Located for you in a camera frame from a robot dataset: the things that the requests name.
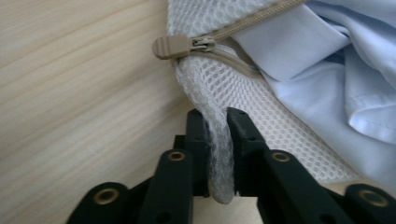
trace white mesh bag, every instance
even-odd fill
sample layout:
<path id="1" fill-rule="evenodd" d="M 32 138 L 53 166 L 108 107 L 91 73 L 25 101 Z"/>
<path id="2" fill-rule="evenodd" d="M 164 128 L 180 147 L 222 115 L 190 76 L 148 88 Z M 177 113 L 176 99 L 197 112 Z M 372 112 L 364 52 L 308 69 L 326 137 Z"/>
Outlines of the white mesh bag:
<path id="1" fill-rule="evenodd" d="M 230 35 L 223 30 L 218 32 L 224 27 L 229 32 L 233 32 L 234 27 L 243 29 L 254 22 L 252 18 L 269 19 L 302 2 L 168 0 L 168 34 L 198 37 L 211 33 L 219 40 Z M 233 61 L 237 54 L 233 49 L 221 44 L 213 48 L 217 54 L 192 52 L 189 57 L 173 60 L 173 65 L 184 91 L 208 123 L 212 144 L 208 185 L 217 202 L 229 203 L 233 197 L 233 144 L 226 122 L 229 106 L 249 113 L 269 148 L 295 155 L 320 183 L 344 182 L 359 177 L 275 98 L 261 75 L 254 75 L 248 67 L 235 65 Z"/>

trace zipper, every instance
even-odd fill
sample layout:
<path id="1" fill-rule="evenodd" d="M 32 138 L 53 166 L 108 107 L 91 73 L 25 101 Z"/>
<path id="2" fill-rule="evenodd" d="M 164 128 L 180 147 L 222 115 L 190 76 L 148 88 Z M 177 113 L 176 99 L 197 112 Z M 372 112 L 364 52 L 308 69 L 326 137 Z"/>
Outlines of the zipper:
<path id="1" fill-rule="evenodd" d="M 268 21 L 274 16 L 286 12 L 302 4 L 305 0 L 282 0 L 273 3 L 245 18 L 227 25 L 209 34 L 198 37 L 186 35 L 168 35 L 156 39 L 152 51 L 162 60 L 180 59 L 187 56 L 201 56 L 227 63 L 232 68 L 249 77 L 255 77 L 260 72 L 252 68 L 240 58 L 221 49 L 216 49 L 216 41 L 229 37 L 261 21 Z"/>

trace light blue fabric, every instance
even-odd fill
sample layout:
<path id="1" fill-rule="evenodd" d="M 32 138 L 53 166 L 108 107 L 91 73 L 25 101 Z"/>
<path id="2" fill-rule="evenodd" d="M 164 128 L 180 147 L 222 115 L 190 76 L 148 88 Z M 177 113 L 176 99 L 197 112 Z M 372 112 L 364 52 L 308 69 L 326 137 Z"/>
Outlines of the light blue fabric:
<path id="1" fill-rule="evenodd" d="M 394 195 L 395 12 L 390 0 L 313 1 L 233 35 L 292 113 Z M 323 60 L 339 50 L 345 64 Z"/>

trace wood grain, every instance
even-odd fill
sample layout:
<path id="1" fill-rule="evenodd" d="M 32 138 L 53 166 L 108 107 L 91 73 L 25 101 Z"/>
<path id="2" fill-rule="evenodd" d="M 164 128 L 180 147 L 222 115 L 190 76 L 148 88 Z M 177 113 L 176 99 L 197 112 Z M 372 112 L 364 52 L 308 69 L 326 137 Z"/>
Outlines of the wood grain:
<path id="1" fill-rule="evenodd" d="M 0 0 L 0 223 L 65 223 L 92 187 L 151 176 L 193 109 L 161 0 Z M 196 198 L 194 223 L 261 223 L 254 199 Z"/>

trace zipper pull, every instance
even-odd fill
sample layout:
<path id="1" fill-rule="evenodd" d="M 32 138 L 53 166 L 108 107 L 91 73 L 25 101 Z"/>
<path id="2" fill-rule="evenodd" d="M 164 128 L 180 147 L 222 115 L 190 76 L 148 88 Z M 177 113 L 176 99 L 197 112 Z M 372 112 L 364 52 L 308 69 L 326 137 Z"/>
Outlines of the zipper pull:
<path id="1" fill-rule="evenodd" d="M 208 52 L 215 48 L 216 41 L 211 36 L 188 38 L 186 35 L 168 35 L 154 41 L 152 51 L 159 59 L 187 57 L 193 50 Z"/>

